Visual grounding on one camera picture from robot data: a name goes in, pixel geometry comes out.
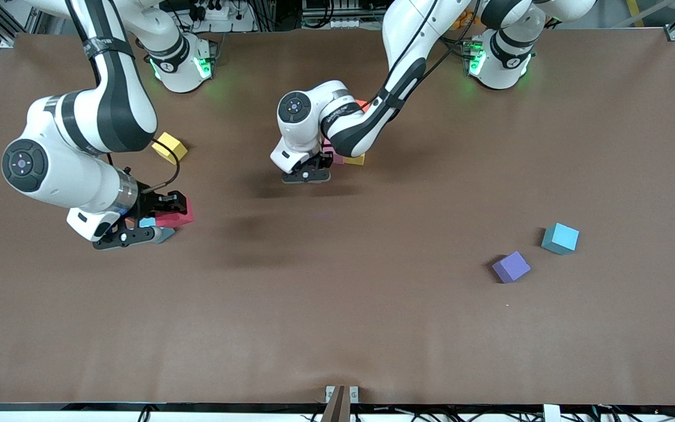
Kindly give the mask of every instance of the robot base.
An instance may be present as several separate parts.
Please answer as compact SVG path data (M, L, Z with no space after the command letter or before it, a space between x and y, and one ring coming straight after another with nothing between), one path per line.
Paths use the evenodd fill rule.
M215 70L215 56L217 56L217 43L196 37L194 34L185 33L184 38L189 41L193 54L179 65L176 72L167 73L159 69L152 62L155 69L155 77L160 80L169 91L174 93L189 93L208 79L212 79Z
M515 83L527 72L527 65L530 62L532 54L520 62L517 67L507 69L490 52L491 37L496 34L493 29L487 29L483 34L476 35L472 42L479 42L483 46L479 50L478 56L471 60L466 60L466 72L471 77L476 78L483 86L491 89L512 88Z

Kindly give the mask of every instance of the cyan cube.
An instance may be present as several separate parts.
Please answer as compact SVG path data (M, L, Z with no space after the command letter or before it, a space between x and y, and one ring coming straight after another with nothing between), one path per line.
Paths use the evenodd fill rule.
M564 224L557 223L546 229L546 234L541 242L541 247L565 256L577 249L579 231Z
M512 283L530 271L530 265L525 262L519 251L514 251L494 264L493 270L503 283Z
M139 220L139 227L152 227L155 225L155 219L152 217L145 217Z
M173 234L176 233L176 230L168 227L161 227L161 235L158 237L156 240L153 240L155 243L163 243L168 239L169 237L172 237Z

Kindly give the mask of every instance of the brown table surface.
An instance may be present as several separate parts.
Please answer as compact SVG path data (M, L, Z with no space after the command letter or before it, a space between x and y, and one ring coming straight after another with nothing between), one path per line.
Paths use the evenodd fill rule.
M432 58L441 53L441 46ZM514 89L450 59L367 154L283 185L275 108L386 75L378 32L232 35L215 79L172 94L196 221L94 251L67 210L0 171L0 401L675 403L675 43L660 29L548 31ZM0 54L0 162L37 98L92 87L76 38ZM172 166L115 155L147 183ZM578 252L539 247L581 231ZM511 285L489 264L519 250Z

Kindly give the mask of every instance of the black stripe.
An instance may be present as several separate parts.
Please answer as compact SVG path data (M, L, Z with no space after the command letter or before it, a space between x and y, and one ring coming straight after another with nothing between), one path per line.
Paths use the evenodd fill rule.
M85 29L80 24L80 19L77 18L77 12L74 11L72 2L73 0L67 0L67 10L69 11L69 17L72 18L72 22L74 22L74 28L77 30L77 34L80 35L80 40L82 40L84 43L88 39L88 35L86 35ZM96 63L91 60L90 66L93 69L93 77L96 78L96 83L99 83L101 81L101 75L98 73Z
M184 37L182 36L182 32L179 31L179 38L177 38L176 43L171 46L171 48L166 48L166 50L161 50L161 51L155 51L155 50L150 50L148 48L145 48L145 51L148 52L150 56L153 56L155 58L161 58L164 56L168 56L169 54L176 53L179 48L182 47L182 43L184 42Z
M112 152L142 151L152 141L154 133L142 130L129 106L129 90L124 69L121 67L120 53L116 51L104 54L108 77L105 81L105 93L98 105L97 119L101 122L98 133L104 145Z
M516 47L516 48L526 48L526 47L532 46L534 43L536 43L536 40L538 40L538 38L536 38L535 40L532 40L532 41L513 40L508 35L506 35L506 33L504 33L504 29L499 30L498 34L499 34L499 37L502 38L502 41L507 43L507 45L511 45L511 46Z
M480 23L491 29L501 29L504 18L522 0L491 0L480 14Z
M51 113L51 115L56 117L56 104L58 103L59 103L59 96L49 97L49 99L46 100L46 105L43 106L43 111Z
M74 100L80 93L82 91L74 91L73 93L64 95L64 101L62 101L62 122L64 123L64 128L67 129L67 134L78 148L88 154L101 155L102 152L90 145L90 142L83 136L83 132L80 131L80 126L77 125L77 119L74 115Z
M400 82L390 91L390 94L399 97L414 79L420 80L425 71L426 59L421 58L415 60L410 64L410 67L405 71L405 74L402 75ZM408 99L417 86L418 83L416 83L413 89L405 96L405 99ZM349 157L353 153L354 147L356 147L361 139L364 139L364 137L375 128L381 118L384 117L385 113L389 112L391 108L392 107L390 107L386 101L382 101L377 107L377 111L372 114L369 120L360 125L345 128L342 131L337 132L337 134L334 134L332 137L327 137L327 134L324 134L324 136L327 137L327 139L330 139L330 144L332 144L332 147L338 155Z
M329 113L327 117L322 119L322 122L319 123L319 129L321 129L322 134L326 134L330 131L330 128L332 128L332 125L335 123L335 120L337 120L338 117L341 117L341 115L353 114L359 110L361 110L361 107L359 107L359 104L356 102L340 106L337 108L337 110Z
M113 8L113 12L117 17L118 24L120 24L121 35L126 37L126 32L124 31L124 25L121 23L121 19L118 18L118 11L116 10L116 5L113 0L107 0L107 2ZM109 19L107 13L104 9L104 4L102 0L93 0L86 2L86 7L88 10L88 15L90 16L91 22L96 30L97 37L109 37L115 38L114 34L111 32L111 26L109 24ZM70 9L70 14L73 14L73 19L75 15L73 10ZM83 42L86 41L85 32L80 31L79 21L75 19L75 23L78 27L78 32L80 32L80 37ZM127 86L127 78L124 74L124 68L121 65L121 54L116 51L108 51L104 53L102 57L105 60L105 92L101 97L97 107L97 122L99 122L98 127L98 136L101 138L101 141L107 149L111 152L129 152L129 151L141 151L150 144L152 137L155 133L148 133L142 130L141 127L137 124L137 121L132 114L131 107L129 106L129 90ZM96 60L90 60L93 69L96 68ZM127 69L128 73L137 75L137 80L139 80L139 73L137 72L137 65L134 60L132 61L133 69ZM96 77L98 83L101 82L100 75ZM147 92L145 87L142 86L142 91L147 97ZM74 98L70 98L69 112L71 113L72 122L70 126L73 131L77 132L73 134L72 132L67 132L70 134L72 139L74 139L75 144L80 147L83 151L91 152L97 151L96 148L91 146L89 142L83 137L80 133L79 128L77 128L77 123L73 121L74 115ZM62 106L62 115L64 115L64 106Z
M113 5L113 2L109 0L109 3L113 6L113 10L116 11L116 7ZM113 33L111 32L111 25L108 22L108 16L105 15L103 0L85 1L85 6L88 8L88 16L90 16L93 29L96 30L96 37L112 38Z

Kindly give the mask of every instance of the light blue cube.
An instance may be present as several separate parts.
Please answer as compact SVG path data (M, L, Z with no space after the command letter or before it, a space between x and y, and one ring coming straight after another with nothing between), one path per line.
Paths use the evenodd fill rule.
M139 220L140 227L152 227L155 225L155 219L152 217L145 217L144 219Z
M546 234L541 242L541 247L565 256L571 254L577 249L577 238L579 231L572 227L567 227L564 224L557 223L547 228Z
M160 227L161 228L161 235L158 237L156 240L153 240L155 243L163 243L168 239L169 237L172 237L174 233L176 233L176 230L168 227Z

